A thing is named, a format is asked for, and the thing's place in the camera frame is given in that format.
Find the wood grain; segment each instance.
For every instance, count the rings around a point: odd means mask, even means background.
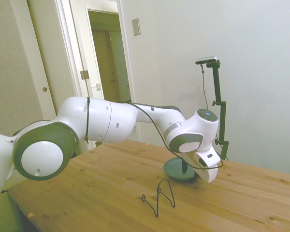
[[[72,159],[58,176],[9,194],[47,232],[290,232],[290,174],[225,161],[210,184],[171,180],[176,207],[160,197],[166,148],[126,140]],[[171,196],[167,182],[162,191]]]

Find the black wire object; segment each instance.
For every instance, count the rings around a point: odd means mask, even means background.
[[[162,191],[161,191],[161,187],[160,187],[160,184],[163,182],[163,181],[167,181],[169,183],[169,187],[170,187],[170,191],[171,191],[171,195],[172,195],[172,199],[173,199],[173,202],[171,201],[170,198],[168,198]],[[171,188],[171,183],[168,179],[164,179],[164,180],[161,180],[158,184],[158,187],[157,187],[157,210],[154,209],[154,207],[151,206],[151,204],[146,200],[146,196],[143,194],[142,195],[142,201],[143,202],[146,202],[150,208],[152,208],[152,210],[154,211],[156,217],[159,216],[159,194],[162,194],[163,196],[165,196],[171,203],[172,207],[175,208],[175,200],[174,200],[174,195],[173,195],[173,191],[172,191],[172,188]]]

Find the screw hole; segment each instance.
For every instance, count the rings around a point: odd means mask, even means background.
[[[35,175],[36,175],[36,176],[39,176],[40,174],[41,174],[40,169],[37,169],[37,170],[35,171]]]

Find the black metal stand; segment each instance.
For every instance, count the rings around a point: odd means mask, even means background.
[[[163,192],[161,192],[160,184],[161,184],[161,182],[163,182],[163,181],[165,181],[165,180],[169,183],[169,187],[170,187],[170,191],[171,191],[171,195],[172,195],[173,202],[172,202],[171,199],[168,198],[168,197],[167,197]],[[146,203],[150,206],[150,208],[152,208],[152,210],[154,211],[156,217],[159,216],[159,212],[158,212],[158,210],[159,210],[159,194],[160,194],[160,193],[161,193],[163,196],[165,196],[165,197],[170,201],[172,207],[175,208],[174,195],[173,195],[173,192],[172,192],[171,183],[170,183],[170,181],[169,181],[168,179],[161,180],[161,181],[159,182],[159,184],[158,184],[158,187],[157,187],[157,210],[155,210],[154,207],[152,207],[151,204],[146,200],[146,196],[145,196],[144,194],[142,195],[142,201],[143,201],[143,202],[146,202]]]
[[[227,156],[229,142],[224,140],[225,126],[226,126],[226,107],[227,107],[227,103],[225,101],[221,101],[219,73],[218,73],[218,69],[220,68],[220,61],[217,60],[216,62],[208,63],[206,66],[208,68],[213,68],[215,96],[216,96],[216,101],[213,101],[213,106],[220,105],[219,139],[215,140],[215,144],[222,145],[220,158],[222,160],[225,160],[226,156]]]

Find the door hinge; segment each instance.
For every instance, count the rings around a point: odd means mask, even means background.
[[[88,70],[86,70],[86,71],[81,71],[81,77],[82,77],[82,80],[89,79]]]

